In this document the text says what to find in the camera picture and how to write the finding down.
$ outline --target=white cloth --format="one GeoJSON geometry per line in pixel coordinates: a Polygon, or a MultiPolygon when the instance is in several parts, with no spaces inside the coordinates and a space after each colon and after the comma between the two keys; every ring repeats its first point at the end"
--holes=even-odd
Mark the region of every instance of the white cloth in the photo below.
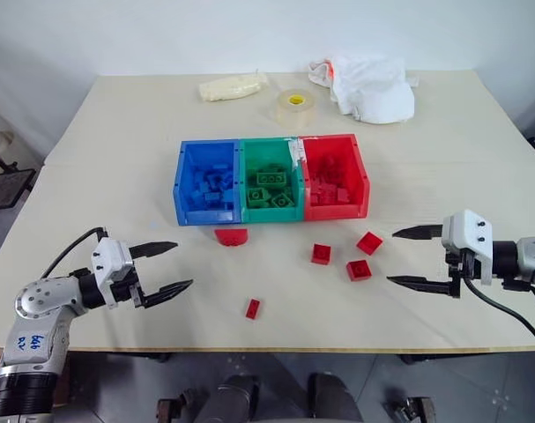
{"type": "Polygon", "coordinates": [[[330,88],[342,115],[368,123],[393,123],[414,116],[414,94],[401,59],[336,56],[309,66],[308,78],[330,88]]]}

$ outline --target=floor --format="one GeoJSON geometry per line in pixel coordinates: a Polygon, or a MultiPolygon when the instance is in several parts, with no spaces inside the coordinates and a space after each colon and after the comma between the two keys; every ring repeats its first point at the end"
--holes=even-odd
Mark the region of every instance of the floor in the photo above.
{"type": "MultiPolygon", "coordinates": [[[[158,399],[197,390],[197,407],[230,375],[259,375],[255,419],[305,417],[312,372],[339,376],[366,422],[388,422],[388,392],[431,397],[440,423],[535,423],[535,352],[486,354],[406,365],[396,355],[178,353],[159,362],[127,355],[71,354],[71,404],[56,423],[154,422],[158,399]]],[[[189,422],[197,410],[185,412],[189,422]]]]}

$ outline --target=table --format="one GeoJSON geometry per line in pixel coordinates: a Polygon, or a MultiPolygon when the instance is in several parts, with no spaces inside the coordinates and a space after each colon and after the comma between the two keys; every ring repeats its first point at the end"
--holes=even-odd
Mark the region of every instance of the table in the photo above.
{"type": "MultiPolygon", "coordinates": [[[[338,115],[324,99],[327,93],[308,83],[300,85],[300,76],[272,76],[277,89],[306,86],[316,93],[319,118],[303,133],[356,133],[372,182],[369,217],[249,225],[248,243],[233,249],[214,240],[212,227],[177,226],[171,187],[179,143],[186,138],[289,135],[263,115],[276,93],[204,104],[196,97],[195,85],[210,76],[98,79],[48,156],[0,250],[0,345],[11,327],[11,304],[18,289],[38,278],[60,250],[87,228],[105,225],[111,236],[130,245],[179,242],[177,249],[164,255],[137,261],[147,293],[185,278],[195,283],[156,308],[134,309],[131,303],[123,303],[116,310],[91,311],[73,323],[71,348],[75,350],[473,353],[535,349],[535,339],[520,323],[466,289],[460,300],[453,300],[416,293],[385,279],[395,274],[446,279],[438,240],[399,240],[390,234],[406,226],[437,223],[463,208],[487,217],[497,240],[535,235],[533,150],[474,73],[419,75],[415,119],[382,127],[338,115]],[[448,94],[458,99],[455,105],[445,98],[448,94]],[[459,115],[442,115],[456,108],[459,115]],[[242,119],[226,122],[230,114],[238,115],[235,112],[242,119]],[[475,128],[458,128],[463,122],[475,128]],[[383,236],[384,244],[369,258],[374,276],[351,283],[346,262],[363,257],[355,243],[367,230],[383,236]],[[329,266],[309,262],[314,242],[333,246],[329,266]],[[262,301],[256,321],[244,317],[250,298],[262,301]]],[[[94,243],[77,248],[54,274],[89,265],[94,243]]],[[[532,295],[503,292],[496,281],[482,289],[535,326],[532,295]]]]}

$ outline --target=blue bin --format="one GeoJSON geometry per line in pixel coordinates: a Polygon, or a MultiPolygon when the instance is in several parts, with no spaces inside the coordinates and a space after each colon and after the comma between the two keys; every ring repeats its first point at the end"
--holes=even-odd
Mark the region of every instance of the blue bin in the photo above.
{"type": "Polygon", "coordinates": [[[241,223],[239,141],[183,141],[173,199],[180,226],[241,223]]]}

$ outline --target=white plastic bag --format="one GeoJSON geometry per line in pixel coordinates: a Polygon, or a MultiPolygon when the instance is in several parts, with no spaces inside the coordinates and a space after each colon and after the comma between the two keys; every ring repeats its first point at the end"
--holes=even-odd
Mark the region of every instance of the white plastic bag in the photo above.
{"type": "Polygon", "coordinates": [[[198,91],[204,101],[231,100],[257,93],[267,85],[267,75],[251,73],[206,82],[198,86],[198,91]]]}

